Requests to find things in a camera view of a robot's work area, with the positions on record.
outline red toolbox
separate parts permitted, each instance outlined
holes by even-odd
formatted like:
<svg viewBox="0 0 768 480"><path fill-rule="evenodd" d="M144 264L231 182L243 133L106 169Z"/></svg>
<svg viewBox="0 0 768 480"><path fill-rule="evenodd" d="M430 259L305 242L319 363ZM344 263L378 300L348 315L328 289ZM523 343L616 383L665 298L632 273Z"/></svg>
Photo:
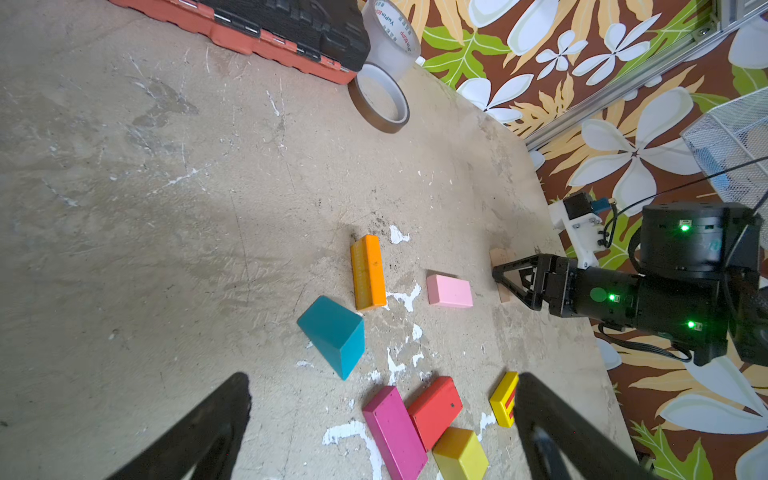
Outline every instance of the red toolbox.
<svg viewBox="0 0 768 480"><path fill-rule="evenodd" d="M370 43L355 0L109 0L220 47L348 84Z"/></svg>

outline yellow block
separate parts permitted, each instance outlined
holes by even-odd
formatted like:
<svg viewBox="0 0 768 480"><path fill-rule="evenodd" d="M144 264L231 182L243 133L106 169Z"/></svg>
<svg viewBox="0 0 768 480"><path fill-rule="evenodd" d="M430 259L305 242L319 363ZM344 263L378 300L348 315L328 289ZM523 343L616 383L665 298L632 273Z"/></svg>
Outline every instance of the yellow block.
<svg viewBox="0 0 768 480"><path fill-rule="evenodd" d="M384 266L379 238L365 235L351 247L355 305L359 311L386 305Z"/></svg>
<svg viewBox="0 0 768 480"><path fill-rule="evenodd" d="M507 372L491 395L491 408L496 416L496 422L506 428L512 427L515 417L512 408L515 406L515 389L518 387L517 372Z"/></svg>
<svg viewBox="0 0 768 480"><path fill-rule="evenodd" d="M472 430L448 427L432 455L445 480L481 480L488 470L488 457Z"/></svg>

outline wooden block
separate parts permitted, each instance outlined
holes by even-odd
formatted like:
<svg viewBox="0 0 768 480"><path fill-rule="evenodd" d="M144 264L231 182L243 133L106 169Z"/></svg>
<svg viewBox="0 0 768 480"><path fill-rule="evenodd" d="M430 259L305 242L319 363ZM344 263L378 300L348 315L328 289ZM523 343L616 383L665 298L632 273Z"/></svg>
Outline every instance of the wooden block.
<svg viewBox="0 0 768 480"><path fill-rule="evenodd" d="M449 376L438 377L416 401L408 407L416 432L425 450L432 449L445 430L461 413L462 400Z"/></svg>
<svg viewBox="0 0 768 480"><path fill-rule="evenodd" d="M496 417L496 422L502 427L510 428L515 424L512 408L515 406L515 389L517 388L517 372L506 372L491 395L491 409Z"/></svg>
<svg viewBox="0 0 768 480"><path fill-rule="evenodd" d="M299 327L336 373L346 380L366 351L362 317L321 296L299 317Z"/></svg>
<svg viewBox="0 0 768 480"><path fill-rule="evenodd" d="M488 471L488 457L472 430L449 427L432 455L445 480L481 480Z"/></svg>
<svg viewBox="0 0 768 480"><path fill-rule="evenodd" d="M429 305L469 308L472 306L472 288L466 280L445 275L427 277Z"/></svg>
<svg viewBox="0 0 768 480"><path fill-rule="evenodd" d="M366 418L392 480L419 477L427 464L427 454L397 388L382 388L362 409L362 416Z"/></svg>
<svg viewBox="0 0 768 480"><path fill-rule="evenodd" d="M504 265L505 263L509 263L512 261L513 258L515 258L515 253L512 252L512 250L506 250L503 248L494 248L491 249L491 267L497 266L497 265ZM509 289L506 286L503 286L499 283L496 284L496 287L498 288L498 299L501 300L502 303L507 303L510 300L512 300L512 292L509 291Z"/></svg>
<svg viewBox="0 0 768 480"><path fill-rule="evenodd" d="M351 247L355 305L358 311L386 306L384 266L379 238L365 235Z"/></svg>

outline pink block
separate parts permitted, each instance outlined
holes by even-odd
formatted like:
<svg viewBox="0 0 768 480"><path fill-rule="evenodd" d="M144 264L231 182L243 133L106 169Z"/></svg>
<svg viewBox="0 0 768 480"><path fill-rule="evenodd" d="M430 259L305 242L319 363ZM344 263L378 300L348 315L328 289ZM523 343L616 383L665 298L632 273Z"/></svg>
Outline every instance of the pink block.
<svg viewBox="0 0 768 480"><path fill-rule="evenodd" d="M472 288L469 286L469 282L452 276L428 276L427 295L430 305L453 306L455 308L472 306Z"/></svg>
<svg viewBox="0 0 768 480"><path fill-rule="evenodd" d="M415 480L427 464L424 445L408 416L400 392L382 388L362 409L392 480Z"/></svg>

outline red block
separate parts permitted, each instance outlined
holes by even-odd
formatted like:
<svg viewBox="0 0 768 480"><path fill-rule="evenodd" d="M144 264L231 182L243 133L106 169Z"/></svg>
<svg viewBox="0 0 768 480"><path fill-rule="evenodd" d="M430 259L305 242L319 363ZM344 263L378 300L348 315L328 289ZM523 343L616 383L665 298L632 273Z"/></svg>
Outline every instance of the red block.
<svg viewBox="0 0 768 480"><path fill-rule="evenodd" d="M425 450L431 450L461 413L462 400L449 376L437 380L408 407L408 415Z"/></svg>

